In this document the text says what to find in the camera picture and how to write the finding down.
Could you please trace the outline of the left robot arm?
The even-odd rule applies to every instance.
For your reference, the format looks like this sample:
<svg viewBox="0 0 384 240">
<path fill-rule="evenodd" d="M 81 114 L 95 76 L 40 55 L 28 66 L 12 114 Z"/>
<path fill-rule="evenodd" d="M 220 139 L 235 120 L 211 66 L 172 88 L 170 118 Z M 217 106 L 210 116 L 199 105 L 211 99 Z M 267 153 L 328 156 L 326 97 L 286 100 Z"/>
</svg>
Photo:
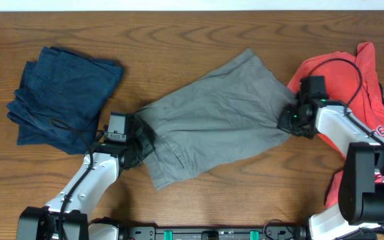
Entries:
<svg viewBox="0 0 384 240">
<path fill-rule="evenodd" d="M 120 223 L 108 217 L 90 221 L 89 216 L 122 172 L 154 151 L 152 136 L 135 114 L 112 113 L 108 126 L 86 148 L 82 166 L 58 196 L 22 212 L 17 239 L 128 239 Z"/>
</svg>

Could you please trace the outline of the red t-shirt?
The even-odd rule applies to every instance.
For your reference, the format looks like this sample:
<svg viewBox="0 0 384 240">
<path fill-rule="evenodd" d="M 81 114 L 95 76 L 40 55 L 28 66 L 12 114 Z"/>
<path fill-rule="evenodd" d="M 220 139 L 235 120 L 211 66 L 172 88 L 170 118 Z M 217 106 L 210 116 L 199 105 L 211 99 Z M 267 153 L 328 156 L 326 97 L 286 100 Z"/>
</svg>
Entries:
<svg viewBox="0 0 384 240">
<path fill-rule="evenodd" d="M 324 76 L 329 96 L 326 100 L 343 102 L 370 132 L 384 138 L 384 106 L 375 70 L 375 48 L 372 43 L 359 44 L 356 55 L 335 52 L 306 60 L 289 82 L 290 90 L 296 95 L 296 102 L 291 105 L 321 100 L 304 101 L 299 98 L 300 81 L 312 75 Z M 326 136 L 320 133 L 316 135 L 338 150 Z M 333 178 L 331 192 L 327 196 L 327 209 L 338 202 L 342 175 L 343 169 Z"/>
</svg>

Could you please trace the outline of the grey shorts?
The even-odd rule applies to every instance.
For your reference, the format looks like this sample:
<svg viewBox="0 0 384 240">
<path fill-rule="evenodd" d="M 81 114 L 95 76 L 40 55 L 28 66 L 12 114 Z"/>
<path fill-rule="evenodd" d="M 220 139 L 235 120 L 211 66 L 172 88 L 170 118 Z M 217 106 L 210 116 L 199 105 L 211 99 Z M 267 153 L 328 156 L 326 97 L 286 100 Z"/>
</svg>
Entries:
<svg viewBox="0 0 384 240">
<path fill-rule="evenodd" d="M 154 137 L 145 159 L 156 189 L 194 178 L 218 165 L 254 157 L 283 144 L 277 123 L 294 94 L 246 49 L 223 66 L 137 115 Z"/>
</svg>

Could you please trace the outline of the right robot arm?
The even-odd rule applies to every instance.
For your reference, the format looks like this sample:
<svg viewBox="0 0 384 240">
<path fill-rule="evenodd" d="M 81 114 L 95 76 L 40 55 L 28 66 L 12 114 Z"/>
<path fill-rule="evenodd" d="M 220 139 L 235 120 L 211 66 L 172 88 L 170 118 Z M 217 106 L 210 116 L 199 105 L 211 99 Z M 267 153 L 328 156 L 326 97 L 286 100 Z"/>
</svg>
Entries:
<svg viewBox="0 0 384 240">
<path fill-rule="evenodd" d="M 278 129 L 298 137 L 326 136 L 345 157 L 338 202 L 308 220 L 308 239 L 384 234 L 384 138 L 370 132 L 341 101 L 287 105 Z"/>
</svg>

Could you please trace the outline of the folded navy blue shorts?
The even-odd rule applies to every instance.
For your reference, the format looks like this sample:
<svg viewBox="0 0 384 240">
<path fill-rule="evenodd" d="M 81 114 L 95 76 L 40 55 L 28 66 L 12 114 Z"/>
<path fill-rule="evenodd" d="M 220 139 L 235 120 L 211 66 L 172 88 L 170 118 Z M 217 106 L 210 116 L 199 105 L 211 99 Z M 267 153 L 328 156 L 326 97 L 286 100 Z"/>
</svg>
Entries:
<svg viewBox="0 0 384 240">
<path fill-rule="evenodd" d="M 8 118 L 18 124 L 18 145 L 48 144 L 69 155 L 84 154 L 95 140 L 99 112 L 112 96 L 124 68 L 58 47 L 42 48 L 28 61 Z"/>
</svg>

